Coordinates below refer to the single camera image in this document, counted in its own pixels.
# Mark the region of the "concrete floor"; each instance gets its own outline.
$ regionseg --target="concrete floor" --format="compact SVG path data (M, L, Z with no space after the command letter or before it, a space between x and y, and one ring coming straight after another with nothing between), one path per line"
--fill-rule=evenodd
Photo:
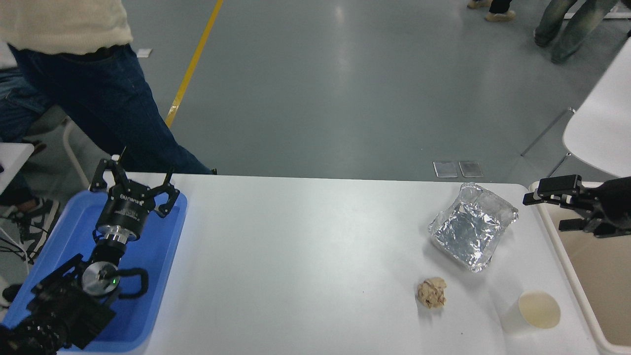
M220 174L476 181L529 185L565 154L569 116L519 154L566 107L580 107L626 40L607 20L562 66L534 45L547 0L515 1L517 18L444 1L226 1L175 118L179 143ZM125 3L133 47L164 116L214 1ZM24 172L36 193L66 202L81 186L61 130ZM103 153L71 136L88 175ZM435 160L475 160L483 178L437 178ZM570 158L558 170L611 176ZM12 256L0 274L23 277Z

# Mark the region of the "jeans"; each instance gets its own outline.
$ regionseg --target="jeans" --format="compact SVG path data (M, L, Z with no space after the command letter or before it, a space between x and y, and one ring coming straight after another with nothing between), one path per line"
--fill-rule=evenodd
M59 104L99 148L110 155L125 149L125 170L211 173L175 141L129 44L84 56L10 48L29 83Z
M0 70L0 142L19 143L52 101L31 87L18 68ZM18 173L0 195L0 205L19 205L35 198Z
M563 16L577 0L552 0L543 12L534 32L537 45L547 46L561 30ZM586 0L568 22L558 42L552 47L552 61L565 62L600 23L618 0Z
M510 8L512 0L493 0L491 7L488 9L490 13L505 13Z

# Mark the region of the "beige tray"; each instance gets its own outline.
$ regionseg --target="beige tray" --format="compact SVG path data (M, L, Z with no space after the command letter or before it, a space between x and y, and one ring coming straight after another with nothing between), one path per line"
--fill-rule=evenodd
M578 214L549 203L537 207L596 343L604 353L631 354L631 236L560 232L558 222Z

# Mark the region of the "blue plastic tray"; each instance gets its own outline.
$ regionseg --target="blue plastic tray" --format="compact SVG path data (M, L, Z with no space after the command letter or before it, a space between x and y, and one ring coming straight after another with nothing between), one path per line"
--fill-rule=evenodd
M166 195L158 196L156 203L164 203L166 199ZM6 326L15 327L30 314L27 311L27 304L33 299L30 291L40 280L77 253L83 254L84 260L90 257L95 245L92 231L106 200L105 193L83 191L68 201L33 270L4 318ZM116 316L84 351L131 351L151 334L182 232L186 207L186 197L180 194L166 218L161 219L152 212L140 239L127 244L119 267L146 269L149 273L149 289L138 299L115 301L111 308ZM140 282L137 279L139 277L123 278L123 292L134 293L139 290ZM81 351L77 347L70 350Z

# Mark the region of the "paper cup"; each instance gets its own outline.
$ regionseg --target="paper cup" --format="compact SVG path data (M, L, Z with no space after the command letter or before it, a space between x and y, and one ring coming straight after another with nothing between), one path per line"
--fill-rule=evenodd
M557 301L543 291L526 291L500 318L502 329L511 335L522 335L554 328L561 319Z

